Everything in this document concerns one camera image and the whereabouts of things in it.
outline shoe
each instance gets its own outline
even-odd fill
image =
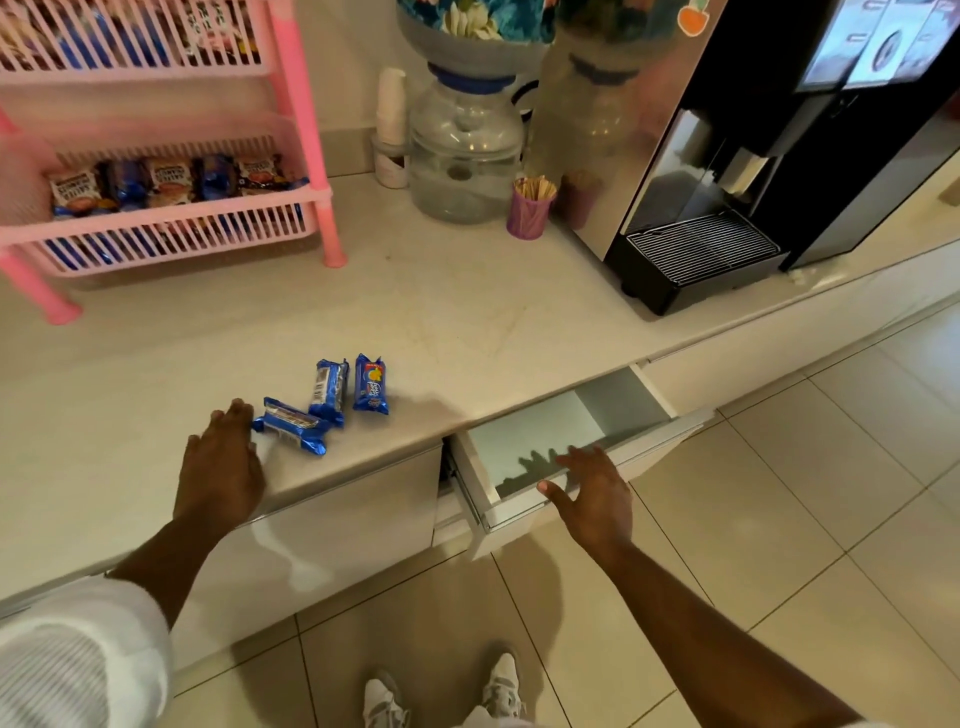
[[[516,659],[504,652],[490,671],[490,680],[483,689],[483,707],[491,717],[520,717],[520,678],[516,675]]]
[[[363,721],[365,728],[406,728],[410,711],[398,705],[399,690],[388,672],[379,670],[367,681],[363,691]]]

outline drip tray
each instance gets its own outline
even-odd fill
[[[732,209],[617,235],[604,262],[623,290],[662,316],[765,279],[786,252]]]

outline white countertop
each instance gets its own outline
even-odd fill
[[[139,546],[210,410],[305,406],[319,358],[382,355],[391,415],[349,411],[324,458],[276,448],[267,508],[948,242],[898,232],[656,319],[558,229],[522,242],[502,222],[429,220],[372,176],[333,187],[341,270],[306,253],[80,291],[67,327],[0,281],[0,600]]]

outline white sleeve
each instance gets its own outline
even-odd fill
[[[166,619],[128,581],[64,587],[0,629],[0,725],[140,728],[170,689]]]

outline open drawer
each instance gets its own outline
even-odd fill
[[[556,463],[569,446],[600,445],[625,480],[637,477],[700,429],[713,410],[675,417],[632,365],[450,436],[450,463],[473,531],[473,558],[555,517],[537,490],[549,479],[576,497]]]

